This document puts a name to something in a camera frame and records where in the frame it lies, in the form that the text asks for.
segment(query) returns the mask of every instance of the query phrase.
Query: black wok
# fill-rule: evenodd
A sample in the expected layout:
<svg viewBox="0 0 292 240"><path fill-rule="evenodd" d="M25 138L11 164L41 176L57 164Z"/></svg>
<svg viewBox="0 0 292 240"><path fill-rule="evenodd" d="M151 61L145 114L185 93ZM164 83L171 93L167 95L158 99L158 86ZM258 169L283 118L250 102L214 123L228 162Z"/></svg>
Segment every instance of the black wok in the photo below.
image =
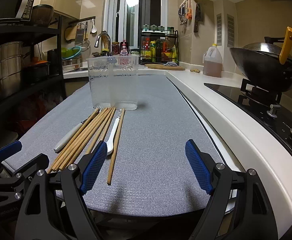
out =
<svg viewBox="0 0 292 240"><path fill-rule="evenodd" d="M238 68L255 85L273 92L292 89L291 59L282 65L274 55L241 48L230 48L230 52Z"/></svg>

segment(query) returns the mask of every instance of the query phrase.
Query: air vent grille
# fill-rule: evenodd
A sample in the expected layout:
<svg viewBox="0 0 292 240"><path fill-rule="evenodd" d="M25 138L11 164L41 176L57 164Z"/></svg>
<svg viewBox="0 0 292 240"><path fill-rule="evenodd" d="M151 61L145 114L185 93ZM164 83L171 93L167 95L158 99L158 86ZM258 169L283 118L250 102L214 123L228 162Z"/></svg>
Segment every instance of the air vent grille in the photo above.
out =
<svg viewBox="0 0 292 240"><path fill-rule="evenodd" d="M217 46L222 46L222 14L216 15Z"/></svg>
<svg viewBox="0 0 292 240"><path fill-rule="evenodd" d="M235 22L234 17L227 14L227 47L235 46Z"/></svg>

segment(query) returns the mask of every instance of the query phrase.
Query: transparent utensil holder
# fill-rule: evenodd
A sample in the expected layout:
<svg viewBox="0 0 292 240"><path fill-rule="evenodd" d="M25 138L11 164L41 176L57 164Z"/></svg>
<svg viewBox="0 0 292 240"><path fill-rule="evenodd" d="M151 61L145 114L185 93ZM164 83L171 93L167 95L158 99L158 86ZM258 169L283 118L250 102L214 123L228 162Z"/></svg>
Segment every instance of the transparent utensil holder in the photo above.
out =
<svg viewBox="0 0 292 240"><path fill-rule="evenodd" d="M87 59L94 108L137 108L138 60L135 55Z"/></svg>

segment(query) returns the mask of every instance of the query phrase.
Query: chrome faucet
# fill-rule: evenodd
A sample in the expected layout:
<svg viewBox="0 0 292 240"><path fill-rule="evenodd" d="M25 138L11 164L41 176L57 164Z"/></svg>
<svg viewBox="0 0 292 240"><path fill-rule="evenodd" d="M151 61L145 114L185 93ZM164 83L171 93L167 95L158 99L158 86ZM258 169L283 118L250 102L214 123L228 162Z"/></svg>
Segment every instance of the chrome faucet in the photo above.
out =
<svg viewBox="0 0 292 240"><path fill-rule="evenodd" d="M96 43L95 43L95 48L98 48L99 47L99 40L101 39L101 37L103 35L106 35L107 37L107 40L108 40L108 48L109 48L109 52L107 53L108 56L111 55L111 39L110 39L110 36L108 35L108 33L100 33L98 36L97 36L97 39L96 39Z"/></svg>

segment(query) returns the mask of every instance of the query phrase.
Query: wooden chopstick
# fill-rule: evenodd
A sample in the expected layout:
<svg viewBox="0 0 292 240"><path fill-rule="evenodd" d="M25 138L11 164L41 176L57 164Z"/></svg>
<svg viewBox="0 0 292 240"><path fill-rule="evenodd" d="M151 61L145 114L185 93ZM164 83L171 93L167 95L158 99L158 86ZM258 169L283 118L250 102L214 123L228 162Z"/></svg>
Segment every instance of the wooden chopstick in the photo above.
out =
<svg viewBox="0 0 292 240"><path fill-rule="evenodd" d="M104 122L104 120L106 119L106 117L110 114L110 112L112 111L111 108L109 108L100 118L99 122L96 124L96 126L90 131L90 133L88 133L85 137L82 137L81 141L79 141L78 146L75 147L71 153L67 156L67 158L64 160L64 162L61 164L60 166L60 170L63 170L64 168L66 168L69 164L72 164L76 158L80 155L80 153L82 152L82 150L85 148L85 146L87 145L87 143L89 142L89 140L92 138L92 136L94 135L94 133L97 131L97 129L100 127L100 125L102 124L102 122Z"/></svg>
<svg viewBox="0 0 292 240"><path fill-rule="evenodd" d="M81 138L86 134L86 132L88 130L90 130L90 128L92 126L94 126L96 124L96 122L99 121L99 119L101 118L101 116L103 115L103 113L106 110L107 110L107 108L105 108L101 113L99 113L96 116L96 118L92 122L89 123L89 125L87 125L84 129L82 129L81 133L76 137L76 139L72 140L73 142L71 143L71 145L67 149L65 149L65 151L62 153L62 155L58 158L58 160L53 165L53 167L52 167L53 171L57 171L58 170L60 165L63 163L63 161L68 156L68 154L74 149L74 147L76 147L76 145L78 144L78 141L81 140Z"/></svg>
<svg viewBox="0 0 292 240"><path fill-rule="evenodd" d="M117 155L117 149L118 149L118 143L119 143L119 137L120 137L120 132L122 129L124 114L125 114L125 108L123 108L122 115L119 119L119 124L118 124L117 130L116 130L116 135L115 135L115 139L114 139L114 151L113 151L113 154L111 156L110 166L109 166L109 170L108 170L108 178L107 178L108 185L111 184L111 178L113 176L115 160L116 160L116 155Z"/></svg>
<svg viewBox="0 0 292 240"><path fill-rule="evenodd" d="M90 121L93 118L95 118L95 116L98 114L98 111L99 111L99 108L96 108L96 110L89 116L86 122L83 123L83 125L79 128L79 130L75 133L75 135L71 138L71 140L66 144L66 146L58 154L57 158L52 163L47 173L51 173L52 167L54 166L54 164L58 161L58 159L62 156L62 154L67 150L67 148L73 143L73 141L77 138L77 136L85 129L85 127L90 123Z"/></svg>
<svg viewBox="0 0 292 240"><path fill-rule="evenodd" d="M103 130L104 130L104 132L103 132L103 136L101 137L100 140L101 140L101 141L104 140L104 138L105 138L105 136L106 136L106 133L107 133L107 131L108 131L109 125L110 125L110 123L111 123L111 120L112 120L113 117L114 117L115 111L116 111L116 108L114 107L113 110L112 110L112 112L109 114L109 116L107 116L107 118L105 119L105 121L104 121L104 122L102 123L102 125L100 126L98 132L97 132L96 135L94 136L94 139L93 139L93 141L90 143L90 145L89 145L89 147L88 147L88 149L87 149L87 151L86 151L85 154L89 154L89 153L91 153L92 149L94 148L94 146L95 146L95 144L96 144L96 142L97 142L97 140L98 140L98 138L99 138L99 136L101 135L101 133L102 133Z"/></svg>

